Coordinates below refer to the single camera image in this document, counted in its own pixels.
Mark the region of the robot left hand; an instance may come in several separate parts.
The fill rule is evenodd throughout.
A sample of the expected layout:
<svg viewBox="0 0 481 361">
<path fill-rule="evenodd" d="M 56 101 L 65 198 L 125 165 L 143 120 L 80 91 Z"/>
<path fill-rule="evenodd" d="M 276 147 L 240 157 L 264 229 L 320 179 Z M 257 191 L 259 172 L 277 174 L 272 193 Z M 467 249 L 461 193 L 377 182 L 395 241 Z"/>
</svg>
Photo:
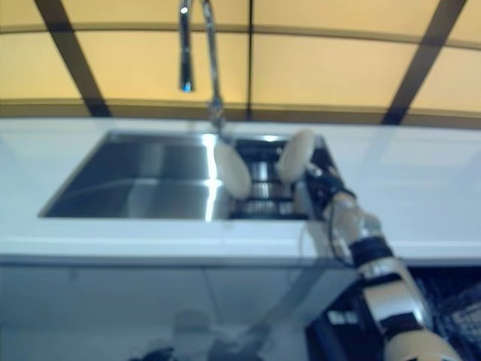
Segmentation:
<svg viewBox="0 0 481 361">
<path fill-rule="evenodd" d="M 143 361 L 173 361 L 174 349 L 172 347 L 165 347 L 152 350 L 144 355 Z"/>
</svg>

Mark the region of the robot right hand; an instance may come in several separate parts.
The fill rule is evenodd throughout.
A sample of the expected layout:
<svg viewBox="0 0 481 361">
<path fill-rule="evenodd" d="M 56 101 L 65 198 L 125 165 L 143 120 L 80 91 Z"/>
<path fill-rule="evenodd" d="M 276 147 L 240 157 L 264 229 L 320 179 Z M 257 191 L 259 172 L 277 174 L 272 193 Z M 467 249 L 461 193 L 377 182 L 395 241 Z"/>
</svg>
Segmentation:
<svg viewBox="0 0 481 361">
<path fill-rule="evenodd" d="M 309 162 L 306 167 L 307 188 L 311 201 L 315 207 L 324 210 L 338 193 L 346 193 L 356 197 L 352 190 L 345 187 L 342 179 L 336 172 L 322 169 L 318 165 Z"/>
</svg>

